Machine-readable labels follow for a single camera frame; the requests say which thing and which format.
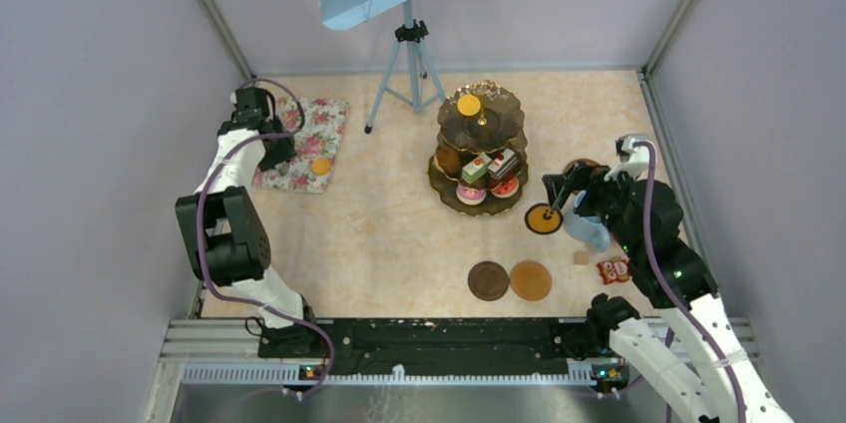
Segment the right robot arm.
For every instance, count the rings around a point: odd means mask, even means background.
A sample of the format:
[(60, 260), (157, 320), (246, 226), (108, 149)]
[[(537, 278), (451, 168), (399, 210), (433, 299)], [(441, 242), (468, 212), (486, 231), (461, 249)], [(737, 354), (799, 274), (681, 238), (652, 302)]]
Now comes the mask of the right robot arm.
[(575, 161), (542, 178), (551, 207), (572, 195), (573, 211), (596, 219), (621, 246), (632, 280), (688, 358), (658, 340), (622, 297), (597, 296), (588, 310), (588, 348), (616, 354), (685, 422), (789, 422), (740, 343), (704, 260), (679, 236), (683, 212), (654, 177), (651, 158), (616, 167)]

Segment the large wooden saucer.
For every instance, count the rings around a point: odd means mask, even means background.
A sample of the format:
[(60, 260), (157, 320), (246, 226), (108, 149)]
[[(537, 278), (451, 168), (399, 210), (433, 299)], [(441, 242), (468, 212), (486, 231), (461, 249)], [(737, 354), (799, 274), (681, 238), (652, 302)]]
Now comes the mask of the large wooden saucer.
[(568, 172), (571, 168), (578, 166), (587, 166), (590, 168), (595, 168), (599, 167), (600, 164), (592, 159), (575, 159), (565, 165), (564, 171)]

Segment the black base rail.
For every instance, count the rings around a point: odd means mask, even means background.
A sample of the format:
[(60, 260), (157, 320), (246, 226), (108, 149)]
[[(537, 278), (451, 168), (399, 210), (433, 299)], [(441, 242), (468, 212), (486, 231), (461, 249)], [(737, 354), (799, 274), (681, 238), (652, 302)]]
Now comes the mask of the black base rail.
[(587, 386), (635, 381), (620, 357), (599, 349), (580, 318), (321, 319), (274, 336), (255, 317), (176, 320), (162, 360), (190, 383), (315, 385)]

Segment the small wooden cube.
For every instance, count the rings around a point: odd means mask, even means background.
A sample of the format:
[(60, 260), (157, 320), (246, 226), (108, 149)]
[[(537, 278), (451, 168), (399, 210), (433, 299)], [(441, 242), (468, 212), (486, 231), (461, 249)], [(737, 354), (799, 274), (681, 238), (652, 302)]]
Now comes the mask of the small wooden cube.
[(578, 250), (573, 255), (573, 264), (577, 266), (586, 266), (591, 263), (591, 255), (585, 250)]

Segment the blue tripod stand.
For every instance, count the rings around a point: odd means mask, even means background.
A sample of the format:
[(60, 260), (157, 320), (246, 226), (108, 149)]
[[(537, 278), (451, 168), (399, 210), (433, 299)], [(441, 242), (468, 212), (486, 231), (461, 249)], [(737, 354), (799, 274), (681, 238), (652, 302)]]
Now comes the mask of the blue tripod stand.
[[(381, 76), (375, 100), (364, 126), (364, 133), (373, 132), (381, 104), (386, 95), (411, 107), (414, 113), (421, 113), (427, 106), (446, 99), (444, 86), (435, 67), (433, 55), (427, 43), (429, 29), (424, 20), (414, 14), (413, 0), (402, 3), (403, 23), (394, 31), (394, 43), (387, 66)], [(402, 94), (390, 85), (396, 74), (400, 51), (404, 49), (409, 80), (409, 92)]]

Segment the light blue mug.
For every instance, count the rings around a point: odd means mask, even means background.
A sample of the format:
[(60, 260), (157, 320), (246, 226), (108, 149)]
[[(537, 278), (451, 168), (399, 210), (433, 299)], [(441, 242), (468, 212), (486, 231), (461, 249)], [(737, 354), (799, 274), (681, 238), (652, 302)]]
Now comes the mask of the light blue mug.
[(570, 237), (588, 243), (597, 252), (604, 252), (611, 245), (611, 235), (602, 221), (580, 217), (573, 213), (573, 207), (565, 211), (563, 227)]

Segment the orange sprinkled donut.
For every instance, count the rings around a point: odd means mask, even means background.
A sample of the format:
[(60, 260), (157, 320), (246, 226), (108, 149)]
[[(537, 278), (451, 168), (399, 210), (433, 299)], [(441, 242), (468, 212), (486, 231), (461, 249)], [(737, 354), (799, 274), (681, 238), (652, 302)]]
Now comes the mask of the orange sprinkled donut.
[(508, 181), (500, 182), (495, 188), (490, 190), (490, 194), (498, 199), (508, 199), (512, 197), (520, 188), (520, 182), (517, 177), (511, 178)]

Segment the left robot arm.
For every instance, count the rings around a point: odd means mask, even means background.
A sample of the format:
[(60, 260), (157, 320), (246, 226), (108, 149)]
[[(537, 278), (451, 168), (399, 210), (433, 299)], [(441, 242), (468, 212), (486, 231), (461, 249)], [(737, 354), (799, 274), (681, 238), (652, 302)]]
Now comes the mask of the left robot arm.
[(175, 213), (196, 278), (217, 298), (247, 304), (258, 313), (260, 337), (282, 341), (296, 356), (318, 347), (319, 329), (304, 297), (272, 267), (269, 237), (248, 188), (257, 172), (273, 170), (295, 155), (294, 135), (305, 124), (295, 107), (293, 129), (276, 111), (266, 79), (252, 79), (232, 92), (233, 110), (216, 134), (216, 152), (197, 189), (180, 197)]

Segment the dark brown round coaster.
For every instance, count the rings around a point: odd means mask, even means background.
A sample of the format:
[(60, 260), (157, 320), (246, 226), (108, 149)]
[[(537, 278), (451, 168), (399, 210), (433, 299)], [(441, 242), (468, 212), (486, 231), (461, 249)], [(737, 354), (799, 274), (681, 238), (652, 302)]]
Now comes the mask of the dark brown round coaster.
[(502, 298), (510, 287), (510, 277), (499, 263), (486, 260), (476, 263), (468, 272), (467, 284), (471, 293), (483, 301)]

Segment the three-tier glass cake stand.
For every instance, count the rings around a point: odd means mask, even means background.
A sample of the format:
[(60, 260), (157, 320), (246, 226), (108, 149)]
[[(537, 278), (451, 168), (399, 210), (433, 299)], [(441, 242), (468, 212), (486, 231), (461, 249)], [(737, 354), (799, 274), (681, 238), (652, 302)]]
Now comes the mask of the three-tier glass cake stand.
[[(482, 111), (473, 117), (463, 117), (456, 109), (458, 98), (465, 94), (473, 94), (482, 101)], [(487, 173), (473, 184), (465, 184), (459, 175), (446, 175), (439, 168), (435, 160), (435, 152), (428, 162), (428, 179), (430, 187), (440, 202), (455, 212), (467, 216), (493, 216), (513, 208), (522, 198), (529, 179), (529, 164), (527, 155), (527, 138), (524, 132), (525, 114), (521, 108), (521, 101), (510, 90), (485, 80), (464, 86), (439, 108), (437, 123), (437, 147), (451, 146), (456, 149), (461, 158), (462, 168), (474, 156), (486, 154), (492, 160), (505, 148), (510, 148), (519, 154), (519, 162), (500, 181), (491, 179)], [(517, 177), (520, 182), (518, 191), (508, 199), (498, 199), (490, 194), (500, 182)], [(456, 187), (462, 184), (477, 190), (485, 190), (485, 200), (477, 206), (466, 206), (459, 202)]]

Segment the black orange round coaster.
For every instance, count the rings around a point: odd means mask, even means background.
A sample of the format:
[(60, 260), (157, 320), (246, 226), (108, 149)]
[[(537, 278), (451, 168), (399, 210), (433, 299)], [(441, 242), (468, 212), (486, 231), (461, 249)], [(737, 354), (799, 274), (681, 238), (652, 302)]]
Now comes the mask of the black orange round coaster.
[(547, 204), (531, 206), (524, 215), (527, 229), (540, 235), (557, 232), (563, 225), (563, 215)]

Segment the red snack packet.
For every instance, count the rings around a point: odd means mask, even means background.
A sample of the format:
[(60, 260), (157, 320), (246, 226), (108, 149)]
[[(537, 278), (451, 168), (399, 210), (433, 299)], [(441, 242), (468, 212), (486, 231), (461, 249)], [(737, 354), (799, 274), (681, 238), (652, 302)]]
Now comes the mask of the red snack packet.
[(625, 283), (632, 279), (627, 258), (613, 257), (597, 263), (597, 270), (604, 285)]

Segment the round golden bun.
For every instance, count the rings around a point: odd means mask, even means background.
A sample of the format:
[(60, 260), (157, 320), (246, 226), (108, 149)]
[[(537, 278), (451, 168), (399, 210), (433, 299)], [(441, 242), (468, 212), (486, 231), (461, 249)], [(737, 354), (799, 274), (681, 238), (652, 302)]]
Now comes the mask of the round golden bun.
[(459, 152), (451, 146), (440, 146), (435, 152), (437, 165), (446, 175), (455, 177), (462, 170)]

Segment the green layered cake slice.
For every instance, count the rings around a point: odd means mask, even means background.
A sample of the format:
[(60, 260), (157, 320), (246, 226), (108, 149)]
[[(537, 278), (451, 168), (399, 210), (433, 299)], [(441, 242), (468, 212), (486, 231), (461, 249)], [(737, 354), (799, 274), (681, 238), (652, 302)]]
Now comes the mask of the green layered cake slice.
[(474, 156), (461, 171), (461, 180), (465, 184), (473, 184), (488, 173), (492, 159), (486, 154)]

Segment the pink frosted donut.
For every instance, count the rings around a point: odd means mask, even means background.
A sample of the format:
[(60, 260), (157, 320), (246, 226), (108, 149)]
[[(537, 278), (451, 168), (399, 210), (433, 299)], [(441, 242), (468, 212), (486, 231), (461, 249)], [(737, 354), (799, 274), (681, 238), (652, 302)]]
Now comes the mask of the pink frosted donut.
[(487, 192), (458, 184), (456, 187), (456, 196), (459, 202), (466, 206), (477, 206), (485, 200)]

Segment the brown white layered cake slice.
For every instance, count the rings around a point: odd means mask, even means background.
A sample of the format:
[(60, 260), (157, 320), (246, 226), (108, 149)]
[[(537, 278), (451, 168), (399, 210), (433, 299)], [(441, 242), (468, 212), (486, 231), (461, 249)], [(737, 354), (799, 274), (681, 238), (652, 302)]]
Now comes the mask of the brown white layered cake slice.
[(498, 154), (488, 167), (488, 174), (491, 179), (500, 181), (519, 162), (519, 154), (510, 148), (505, 148)]

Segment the yellow round biscuit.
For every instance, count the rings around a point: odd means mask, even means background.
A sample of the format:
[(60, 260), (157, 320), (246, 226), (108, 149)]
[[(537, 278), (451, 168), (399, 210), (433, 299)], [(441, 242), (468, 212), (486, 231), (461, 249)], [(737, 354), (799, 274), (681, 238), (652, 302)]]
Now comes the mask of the yellow round biscuit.
[(333, 168), (333, 161), (328, 158), (318, 158), (311, 162), (310, 170), (316, 176), (325, 176)]
[(473, 117), (482, 111), (483, 105), (479, 97), (473, 94), (465, 94), (458, 98), (456, 109), (463, 117)]

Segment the floral serving tray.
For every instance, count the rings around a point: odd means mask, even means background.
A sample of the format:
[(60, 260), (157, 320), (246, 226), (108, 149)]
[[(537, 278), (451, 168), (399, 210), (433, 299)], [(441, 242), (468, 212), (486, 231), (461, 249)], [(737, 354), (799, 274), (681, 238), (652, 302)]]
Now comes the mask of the floral serving tray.
[[(266, 172), (257, 171), (252, 180), (254, 188), (310, 194), (327, 190), (351, 107), (339, 99), (301, 97), (299, 102), (305, 124), (293, 137), (296, 156)], [(325, 176), (316, 176), (310, 170), (311, 162), (318, 158), (333, 161), (332, 170)]]

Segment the light brown round coaster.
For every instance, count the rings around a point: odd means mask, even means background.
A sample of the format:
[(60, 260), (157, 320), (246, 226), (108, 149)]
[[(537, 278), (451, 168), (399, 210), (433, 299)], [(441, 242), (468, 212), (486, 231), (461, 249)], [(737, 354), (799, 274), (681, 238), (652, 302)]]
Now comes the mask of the light brown round coaster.
[(524, 260), (512, 268), (510, 286), (520, 298), (527, 301), (540, 301), (549, 295), (553, 278), (541, 263)]

